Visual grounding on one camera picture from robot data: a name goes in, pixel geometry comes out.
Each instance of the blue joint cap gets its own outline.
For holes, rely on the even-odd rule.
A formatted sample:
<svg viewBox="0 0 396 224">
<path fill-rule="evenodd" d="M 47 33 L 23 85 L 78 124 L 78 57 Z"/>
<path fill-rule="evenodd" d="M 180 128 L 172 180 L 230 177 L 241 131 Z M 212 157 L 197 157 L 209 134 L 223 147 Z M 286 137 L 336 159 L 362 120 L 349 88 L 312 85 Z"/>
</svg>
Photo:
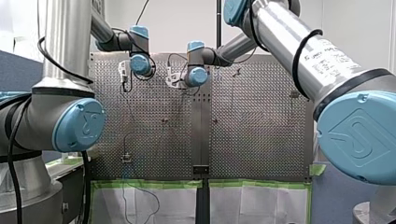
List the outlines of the blue joint cap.
<svg viewBox="0 0 396 224">
<path fill-rule="evenodd" d="M 140 76 L 146 75 L 151 70 L 151 64 L 149 63 L 149 60 L 141 54 L 132 56 L 130 66 L 131 70 Z"/>
<path fill-rule="evenodd" d="M 0 91 L 0 101 L 6 100 L 7 98 L 14 97 L 16 95 L 21 95 L 29 93 L 28 91 Z"/>
<path fill-rule="evenodd" d="M 396 93 L 357 91 L 329 105 L 318 119 L 324 155 L 363 182 L 396 185 Z"/>
<path fill-rule="evenodd" d="M 247 0 L 226 0 L 224 3 L 224 21 L 231 26 L 241 24 Z"/>
<path fill-rule="evenodd" d="M 136 35 L 149 39 L 149 30 L 146 26 L 134 25 L 130 28 L 130 31 Z"/>
<path fill-rule="evenodd" d="M 189 73 L 189 86 L 199 87 L 206 83 L 207 72 L 202 67 L 193 68 Z"/>
<path fill-rule="evenodd" d="M 205 47 L 204 42 L 200 41 L 200 40 L 193 40 L 191 41 L 188 46 L 187 46 L 187 52 L 191 52 L 193 50 L 196 49 L 202 49 Z"/>
<path fill-rule="evenodd" d="M 58 119 L 52 133 L 52 145 L 60 152 L 80 152 L 92 147 L 105 126 L 105 111 L 92 98 L 70 105 Z"/>
</svg>

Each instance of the pegboard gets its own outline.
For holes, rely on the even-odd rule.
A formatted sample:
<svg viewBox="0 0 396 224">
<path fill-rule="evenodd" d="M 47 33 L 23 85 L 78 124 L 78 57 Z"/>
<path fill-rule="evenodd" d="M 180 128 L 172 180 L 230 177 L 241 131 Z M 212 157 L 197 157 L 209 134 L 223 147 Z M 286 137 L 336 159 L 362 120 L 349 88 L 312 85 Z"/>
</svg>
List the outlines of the pegboard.
<svg viewBox="0 0 396 224">
<path fill-rule="evenodd" d="M 308 102 L 272 56 L 214 72 L 209 167 L 212 178 L 305 181 L 312 162 Z"/>
<path fill-rule="evenodd" d="M 193 179 L 197 162 L 209 165 L 209 178 L 309 176 L 312 115 L 304 97 L 290 97 L 294 85 L 275 59 L 253 56 L 230 68 L 212 68 L 211 81 L 190 96 L 195 90 L 185 94 L 166 86 L 167 56 L 154 55 L 157 75 L 150 81 L 133 78 L 132 91 L 121 94 L 118 65 L 128 55 L 92 55 L 96 97 L 107 115 L 94 178 Z M 184 64 L 172 58 L 175 71 Z M 124 149 L 131 163 L 121 163 Z"/>
</svg>

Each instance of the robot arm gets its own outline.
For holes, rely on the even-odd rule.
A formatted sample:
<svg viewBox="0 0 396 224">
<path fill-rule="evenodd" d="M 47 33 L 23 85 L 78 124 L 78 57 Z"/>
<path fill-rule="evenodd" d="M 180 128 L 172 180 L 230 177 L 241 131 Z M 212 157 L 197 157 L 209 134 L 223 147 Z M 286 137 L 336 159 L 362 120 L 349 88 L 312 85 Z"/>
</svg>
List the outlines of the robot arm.
<svg viewBox="0 0 396 224">
<path fill-rule="evenodd" d="M 299 13 L 298 0 L 226 0 L 225 21 L 244 33 L 212 50 L 218 61 L 208 60 L 213 56 L 207 56 L 203 43 L 189 48 L 186 77 L 203 64 L 231 65 L 221 59 L 232 61 L 264 45 L 315 104 L 318 139 L 329 161 L 360 181 L 396 185 L 396 76 L 355 63 Z"/>
</svg>

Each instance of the black rubber ring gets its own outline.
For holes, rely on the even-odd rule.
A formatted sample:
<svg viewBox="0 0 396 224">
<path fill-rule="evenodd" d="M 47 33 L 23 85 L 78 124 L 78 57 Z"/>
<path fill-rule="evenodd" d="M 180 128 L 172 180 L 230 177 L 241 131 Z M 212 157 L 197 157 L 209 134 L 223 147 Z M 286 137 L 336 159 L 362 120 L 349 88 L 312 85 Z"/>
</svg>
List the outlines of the black rubber ring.
<svg viewBox="0 0 396 224">
<path fill-rule="evenodd" d="M 359 85 L 361 85 L 366 81 L 369 81 L 376 77 L 389 76 L 389 75 L 393 76 L 393 74 L 390 71 L 381 68 L 381 69 L 371 70 L 361 74 L 360 76 L 351 78 L 350 80 L 346 81 L 343 85 L 338 87 L 335 91 L 327 95 L 320 102 L 320 104 L 318 104 L 318 106 L 315 108 L 314 111 L 314 120 L 318 121 L 320 114 L 323 112 L 326 106 L 329 103 L 331 103 L 333 100 L 351 91 L 352 89 L 355 89 L 356 87 L 358 87 Z"/>
<path fill-rule="evenodd" d="M 61 88 L 47 88 L 47 87 L 33 88 L 32 93 L 37 95 L 67 95 L 67 96 L 77 96 L 77 97 L 87 97 L 87 98 L 95 97 L 95 94 L 89 91 L 79 91 L 79 90 L 61 89 Z"/>
<path fill-rule="evenodd" d="M 203 67 L 205 68 L 205 66 L 203 64 L 189 64 L 188 67 Z"/>
<path fill-rule="evenodd" d="M 306 38 L 304 38 L 301 43 L 300 47 L 297 48 L 296 54 L 294 55 L 293 59 L 293 66 L 291 68 L 291 76 L 293 77 L 294 85 L 296 86 L 297 90 L 300 92 L 301 95 L 303 95 L 305 98 L 308 98 L 306 96 L 305 91 L 301 87 L 300 80 L 298 78 L 298 64 L 300 62 L 300 57 L 301 53 L 303 52 L 303 49 L 305 48 L 306 43 L 308 43 L 308 40 L 315 35 L 323 35 L 322 30 L 314 30 L 312 31 Z"/>
<path fill-rule="evenodd" d="M 32 158 L 40 157 L 43 153 L 41 151 L 33 151 L 33 152 L 27 152 L 27 153 L 22 153 L 22 154 L 15 154 L 12 156 L 13 161 L 24 161 L 24 160 L 29 160 Z M 0 163 L 5 163 L 7 162 L 7 156 L 0 156 Z"/>
</svg>

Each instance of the black bracket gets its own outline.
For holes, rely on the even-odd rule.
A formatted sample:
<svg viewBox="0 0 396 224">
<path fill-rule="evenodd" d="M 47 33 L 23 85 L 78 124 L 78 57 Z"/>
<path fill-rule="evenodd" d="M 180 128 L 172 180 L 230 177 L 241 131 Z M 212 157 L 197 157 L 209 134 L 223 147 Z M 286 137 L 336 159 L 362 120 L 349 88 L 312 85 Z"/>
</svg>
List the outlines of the black bracket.
<svg viewBox="0 0 396 224">
<path fill-rule="evenodd" d="M 209 166 L 208 165 L 194 165 L 192 171 L 195 175 L 208 175 Z"/>
</svg>

